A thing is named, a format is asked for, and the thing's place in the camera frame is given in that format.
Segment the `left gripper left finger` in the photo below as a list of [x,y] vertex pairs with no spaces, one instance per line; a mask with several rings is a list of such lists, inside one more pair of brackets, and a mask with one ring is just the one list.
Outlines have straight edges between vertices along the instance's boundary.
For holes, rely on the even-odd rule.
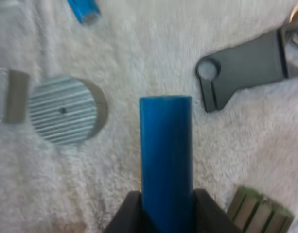
[[105,233],[144,233],[141,192],[131,191],[104,229]]

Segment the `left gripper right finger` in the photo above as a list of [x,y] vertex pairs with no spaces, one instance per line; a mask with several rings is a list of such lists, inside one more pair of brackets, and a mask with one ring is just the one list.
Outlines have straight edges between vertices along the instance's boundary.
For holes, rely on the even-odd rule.
[[190,230],[192,233],[241,232],[206,189],[194,189],[191,192],[191,198],[192,215]]

